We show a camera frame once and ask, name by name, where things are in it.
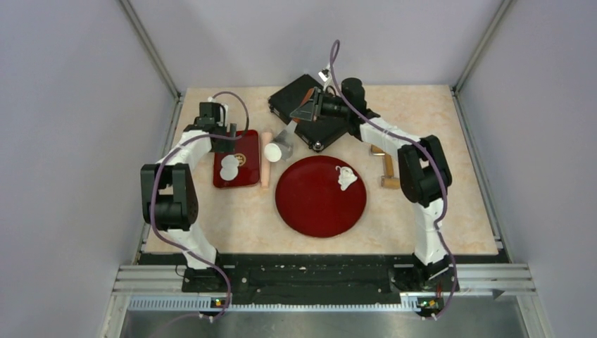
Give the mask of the red rectangular tray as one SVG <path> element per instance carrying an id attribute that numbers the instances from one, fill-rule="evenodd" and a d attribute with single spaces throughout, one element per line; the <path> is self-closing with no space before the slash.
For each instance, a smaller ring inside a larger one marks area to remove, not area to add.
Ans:
<path id="1" fill-rule="evenodd" d="M 226 182 L 219 176 L 221 160 L 233 154 L 239 160 L 237 177 Z M 260 137 L 256 130 L 249 130 L 240 140 L 236 141 L 232 153 L 216 153 L 213 160 L 213 185 L 219 189 L 253 186 L 260 182 Z"/>

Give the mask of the round cut dumpling wrapper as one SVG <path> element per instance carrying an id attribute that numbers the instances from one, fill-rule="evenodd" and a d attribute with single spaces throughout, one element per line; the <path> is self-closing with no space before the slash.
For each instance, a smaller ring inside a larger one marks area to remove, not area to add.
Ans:
<path id="1" fill-rule="evenodd" d="M 266 144 L 263 153 L 265 158 L 271 163 L 276 163 L 282 159 L 282 149 L 279 144 L 274 142 Z"/>

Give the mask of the white dough ball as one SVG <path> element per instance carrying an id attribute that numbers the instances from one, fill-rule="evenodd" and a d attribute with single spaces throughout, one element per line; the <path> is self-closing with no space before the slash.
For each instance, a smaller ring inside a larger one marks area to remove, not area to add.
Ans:
<path id="1" fill-rule="evenodd" d="M 339 172 L 337 182 L 340 186 L 340 190 L 343 192 L 358 180 L 358 176 L 354 173 L 353 169 L 348 166 L 337 165 L 335 169 Z"/>

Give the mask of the round red tray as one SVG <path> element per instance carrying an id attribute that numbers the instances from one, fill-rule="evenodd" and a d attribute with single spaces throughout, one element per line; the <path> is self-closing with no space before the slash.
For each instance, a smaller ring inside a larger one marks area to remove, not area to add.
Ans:
<path id="1" fill-rule="evenodd" d="M 358 180 L 346 191 L 337 182 L 335 167 L 348 166 Z M 275 205 L 293 230 L 315 238 L 330 238 L 353 228 L 367 205 L 361 175 L 347 162 L 331 156 L 310 156 L 290 165 L 278 179 Z"/>

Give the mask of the wooden double-ended roller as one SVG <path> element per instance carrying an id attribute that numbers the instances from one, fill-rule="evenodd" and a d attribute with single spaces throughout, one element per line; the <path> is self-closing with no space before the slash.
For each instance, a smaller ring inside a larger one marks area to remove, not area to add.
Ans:
<path id="1" fill-rule="evenodd" d="M 395 176 L 392 157 L 374 145 L 370 146 L 370 153 L 373 156 L 380 156 L 382 158 L 384 174 L 381 176 L 380 180 L 381 187 L 385 189 L 400 189 L 401 182 Z"/>

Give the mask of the metal scraper wooden handle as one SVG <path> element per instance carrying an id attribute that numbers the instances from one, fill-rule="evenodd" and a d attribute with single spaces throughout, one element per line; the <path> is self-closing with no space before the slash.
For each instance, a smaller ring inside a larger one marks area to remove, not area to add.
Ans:
<path id="1" fill-rule="evenodd" d="M 308 120 L 308 92 L 303 98 L 303 101 L 301 102 L 299 107 L 291 114 L 291 121 L 271 141 L 276 144 L 279 144 L 282 149 L 282 159 L 280 161 L 286 161 L 292 157 L 292 154 L 294 152 L 294 143 L 292 142 L 291 138 L 292 135 L 295 133 L 299 121 L 301 120 Z"/>

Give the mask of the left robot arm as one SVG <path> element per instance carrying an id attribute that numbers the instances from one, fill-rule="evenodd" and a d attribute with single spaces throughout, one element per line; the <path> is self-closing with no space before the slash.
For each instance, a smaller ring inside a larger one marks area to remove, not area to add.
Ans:
<path id="1" fill-rule="evenodd" d="M 210 152 L 230 150 L 237 126 L 227 122 L 228 107 L 215 101 L 201 102 L 193 123 L 156 163 L 140 170 L 144 220 L 162 242 L 183 254 L 186 265 L 201 270 L 199 282 L 209 291 L 223 287 L 226 273 L 215 265 L 217 249 L 199 225 L 199 198 L 192 172 Z"/>

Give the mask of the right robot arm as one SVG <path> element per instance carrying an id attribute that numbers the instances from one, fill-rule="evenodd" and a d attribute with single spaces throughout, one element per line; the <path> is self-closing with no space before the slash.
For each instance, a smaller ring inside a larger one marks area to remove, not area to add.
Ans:
<path id="1" fill-rule="evenodd" d="M 415 215 L 413 282 L 422 290 L 433 289 L 453 262 L 441 233 L 453 178 L 439 138 L 415 136 L 383 119 L 368 107 L 364 86 L 355 77 L 343 80 L 335 94 L 325 88 L 309 89 L 293 116 L 302 113 L 313 122 L 344 120 L 351 136 L 396 159 L 401 191 Z"/>

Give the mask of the lower white dumpling wrapper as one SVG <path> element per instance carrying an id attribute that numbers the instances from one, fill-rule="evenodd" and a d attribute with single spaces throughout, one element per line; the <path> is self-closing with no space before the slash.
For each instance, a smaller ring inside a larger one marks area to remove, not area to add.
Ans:
<path id="1" fill-rule="evenodd" d="M 222 180 L 226 182 L 233 181 L 239 173 L 239 168 L 235 165 L 233 166 L 223 166 L 220 169 L 219 176 Z"/>

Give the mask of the black case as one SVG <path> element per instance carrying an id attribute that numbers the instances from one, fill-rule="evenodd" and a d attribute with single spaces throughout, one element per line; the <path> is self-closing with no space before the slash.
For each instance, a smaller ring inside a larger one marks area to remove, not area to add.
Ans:
<path id="1" fill-rule="evenodd" d="M 314 87 L 322 89 L 322 84 L 309 74 L 301 75 L 268 98 L 270 111 L 284 124 L 288 124 L 291 121 L 290 113 L 299 107 L 308 90 Z M 295 134 L 316 153 L 324 151 L 347 133 L 347 122 L 338 118 L 315 122 L 300 120 L 295 129 Z"/>

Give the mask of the pink plastic cylinder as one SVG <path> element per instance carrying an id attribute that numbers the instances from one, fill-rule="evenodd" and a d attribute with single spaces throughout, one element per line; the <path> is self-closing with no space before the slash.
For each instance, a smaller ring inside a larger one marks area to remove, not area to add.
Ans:
<path id="1" fill-rule="evenodd" d="M 265 148 L 273 140 L 271 131 L 264 131 L 260 134 L 260 187 L 268 189 L 270 186 L 271 163 L 266 158 Z"/>

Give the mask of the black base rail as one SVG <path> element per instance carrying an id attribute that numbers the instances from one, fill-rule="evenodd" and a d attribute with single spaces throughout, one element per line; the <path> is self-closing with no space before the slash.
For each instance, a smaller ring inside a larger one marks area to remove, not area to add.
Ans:
<path id="1" fill-rule="evenodd" d="M 424 281 L 412 255 L 221 253 L 212 268 L 188 269 L 180 253 L 143 253 L 140 265 L 172 265 L 186 293 L 231 290 L 234 305 L 374 305 L 400 292 L 448 293 L 452 272 Z"/>

